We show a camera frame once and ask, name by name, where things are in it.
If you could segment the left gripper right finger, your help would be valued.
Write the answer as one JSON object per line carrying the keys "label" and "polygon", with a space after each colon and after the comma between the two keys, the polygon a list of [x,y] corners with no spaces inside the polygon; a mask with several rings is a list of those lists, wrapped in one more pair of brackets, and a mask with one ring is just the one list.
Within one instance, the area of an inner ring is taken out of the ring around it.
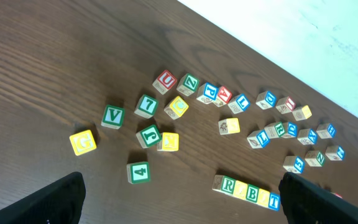
{"label": "left gripper right finger", "polygon": [[297,174],[286,172],[278,189],[289,224],[358,224],[358,207]]}

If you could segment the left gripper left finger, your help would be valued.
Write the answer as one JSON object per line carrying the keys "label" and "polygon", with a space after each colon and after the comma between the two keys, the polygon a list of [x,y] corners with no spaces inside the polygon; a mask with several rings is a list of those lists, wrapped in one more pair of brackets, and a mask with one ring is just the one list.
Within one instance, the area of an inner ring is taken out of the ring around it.
{"label": "left gripper left finger", "polygon": [[78,224],[85,196],[82,174],[72,172],[0,210],[0,224]]}

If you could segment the blue T block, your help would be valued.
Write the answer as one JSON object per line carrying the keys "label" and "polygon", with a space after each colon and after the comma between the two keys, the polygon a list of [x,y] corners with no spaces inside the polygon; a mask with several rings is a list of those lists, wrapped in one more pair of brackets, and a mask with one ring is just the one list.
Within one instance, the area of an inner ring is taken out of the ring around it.
{"label": "blue T block", "polygon": [[279,211],[280,209],[280,196],[275,193],[270,193],[268,200],[268,208],[271,210]]}

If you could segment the yellow O block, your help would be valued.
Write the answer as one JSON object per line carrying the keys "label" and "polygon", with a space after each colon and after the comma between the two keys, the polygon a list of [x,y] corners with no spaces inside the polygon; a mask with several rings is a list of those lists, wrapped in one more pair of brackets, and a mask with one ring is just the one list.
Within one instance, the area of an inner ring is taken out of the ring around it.
{"label": "yellow O block", "polygon": [[234,185],[233,197],[246,200],[248,184],[237,180]]}
{"label": "yellow O block", "polygon": [[256,204],[268,208],[269,207],[270,192],[264,189],[259,189]]}

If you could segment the green B block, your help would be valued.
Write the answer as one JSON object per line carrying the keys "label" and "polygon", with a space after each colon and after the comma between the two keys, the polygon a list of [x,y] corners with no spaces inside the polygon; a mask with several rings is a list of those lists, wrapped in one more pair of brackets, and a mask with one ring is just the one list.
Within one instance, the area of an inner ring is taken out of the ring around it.
{"label": "green B block", "polygon": [[254,185],[247,186],[246,200],[248,202],[257,203],[259,188]]}

